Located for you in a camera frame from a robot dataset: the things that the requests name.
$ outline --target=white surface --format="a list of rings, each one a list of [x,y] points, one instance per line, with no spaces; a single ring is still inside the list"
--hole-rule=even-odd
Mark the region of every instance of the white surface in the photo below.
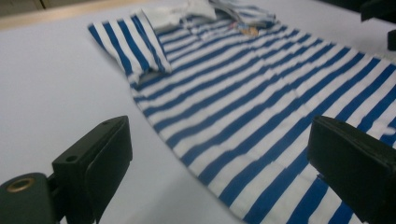
[[[149,7],[182,0],[150,3]],[[284,23],[369,53],[395,57],[396,26],[312,0],[256,0]],[[101,223],[239,223],[176,159],[136,108],[118,65],[87,25],[122,7],[0,33],[0,183],[52,173],[50,163],[101,121],[130,119],[134,160]]]

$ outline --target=white table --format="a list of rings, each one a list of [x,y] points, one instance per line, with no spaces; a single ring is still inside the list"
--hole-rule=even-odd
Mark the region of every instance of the white table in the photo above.
[[[150,6],[182,0],[148,2]],[[312,0],[255,0],[284,23],[313,35],[396,58],[395,24]],[[240,223],[172,154],[135,106],[118,65],[87,25],[128,15],[124,5],[0,32],[0,183],[50,163],[101,121],[130,119],[134,160],[101,223]]]

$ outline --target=metal ring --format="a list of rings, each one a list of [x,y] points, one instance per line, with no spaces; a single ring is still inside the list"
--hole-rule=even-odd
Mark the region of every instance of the metal ring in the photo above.
[[[19,180],[14,181],[7,187],[7,191],[10,193],[16,193],[23,191],[25,189],[29,189],[35,183],[35,179],[32,177],[26,177]]]

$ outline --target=blue and white striped fabric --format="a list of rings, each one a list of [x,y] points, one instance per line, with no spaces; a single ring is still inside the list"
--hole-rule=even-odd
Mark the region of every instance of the blue and white striped fabric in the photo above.
[[[360,223],[308,163],[310,124],[395,147],[396,66],[281,24],[251,37],[201,21],[160,34],[174,71],[132,88],[158,135],[247,223]]]
[[[117,60],[133,85],[147,72],[172,71],[142,10],[125,19],[91,24],[88,29],[96,42]]]

